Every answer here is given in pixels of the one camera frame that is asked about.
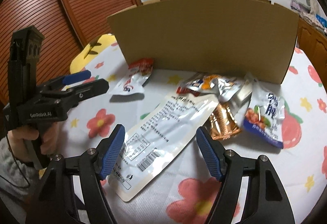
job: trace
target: yellow flower center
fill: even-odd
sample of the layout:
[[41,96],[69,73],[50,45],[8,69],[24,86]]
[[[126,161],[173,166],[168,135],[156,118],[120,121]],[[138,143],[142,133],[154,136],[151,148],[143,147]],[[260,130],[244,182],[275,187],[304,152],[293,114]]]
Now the yellow flower center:
[[98,126],[98,127],[101,127],[101,126],[103,126],[103,124],[104,124],[104,120],[99,120],[97,123],[96,123],[96,125]]
[[208,215],[212,207],[212,202],[210,201],[200,201],[195,205],[195,210],[197,215]]

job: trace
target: red and white snack package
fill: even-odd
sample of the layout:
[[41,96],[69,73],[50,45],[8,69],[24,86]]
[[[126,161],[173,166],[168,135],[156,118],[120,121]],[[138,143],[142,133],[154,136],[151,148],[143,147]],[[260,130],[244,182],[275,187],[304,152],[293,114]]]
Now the red and white snack package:
[[142,86],[153,70],[153,59],[142,58],[128,66],[128,72],[112,91],[113,95],[144,93]]

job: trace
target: copper colored wrapper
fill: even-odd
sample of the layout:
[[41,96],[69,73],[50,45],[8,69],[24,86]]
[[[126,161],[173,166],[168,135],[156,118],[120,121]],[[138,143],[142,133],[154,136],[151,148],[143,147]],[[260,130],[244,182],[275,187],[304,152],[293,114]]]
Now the copper colored wrapper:
[[242,131],[236,124],[228,103],[218,104],[206,122],[206,126],[214,140],[224,140]]

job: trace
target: person's left hand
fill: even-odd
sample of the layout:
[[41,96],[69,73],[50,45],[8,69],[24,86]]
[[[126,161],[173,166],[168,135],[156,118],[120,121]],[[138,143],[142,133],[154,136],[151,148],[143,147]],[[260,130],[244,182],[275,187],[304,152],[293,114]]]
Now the person's left hand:
[[[53,123],[52,126],[41,136],[41,153],[43,155],[53,154],[57,147],[59,133],[59,123]],[[30,126],[22,126],[8,132],[10,147],[14,156],[22,162],[31,162],[28,151],[23,139],[35,140],[39,137],[39,131]]]

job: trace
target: barcode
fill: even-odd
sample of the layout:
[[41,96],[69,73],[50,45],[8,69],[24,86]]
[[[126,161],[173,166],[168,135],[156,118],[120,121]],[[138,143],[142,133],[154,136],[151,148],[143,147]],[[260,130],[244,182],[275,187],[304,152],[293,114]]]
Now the barcode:
[[138,165],[137,167],[143,172],[147,167],[149,167],[155,158],[160,157],[157,152],[150,152]]

